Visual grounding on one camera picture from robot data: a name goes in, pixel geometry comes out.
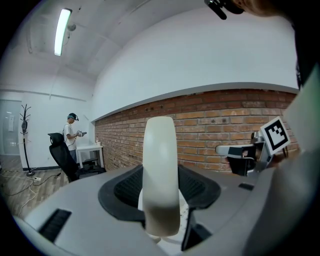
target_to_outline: ceiling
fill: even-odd
[[[9,49],[60,63],[96,78],[132,38],[171,16],[203,8],[204,0],[47,0],[36,8]],[[61,57],[54,55],[62,8],[72,9]]]

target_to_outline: floor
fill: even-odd
[[[0,161],[2,166],[0,172],[1,195],[11,213],[15,216],[19,215],[22,219],[42,201],[69,183],[64,172],[56,177],[61,172],[60,169],[35,170],[35,175],[32,178],[27,177],[26,172],[22,171],[20,156],[0,155]],[[41,181],[33,183],[33,177],[41,178]]]

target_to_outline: ceiling light fixture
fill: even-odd
[[[61,56],[62,46],[64,43],[66,27],[72,13],[71,9],[64,8],[61,10],[58,25],[55,32],[54,55]]]

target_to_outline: white t-shirt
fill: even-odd
[[[67,122],[64,125],[64,128],[63,128],[64,141],[65,141],[65,144],[67,145],[69,151],[75,150],[77,148],[77,146],[76,146],[76,138],[68,139],[67,138],[68,134],[73,136],[74,135],[74,131],[72,130],[71,124]]]

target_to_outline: white handle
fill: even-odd
[[[180,227],[177,138],[171,117],[147,121],[143,140],[142,205],[146,232],[173,236]]]

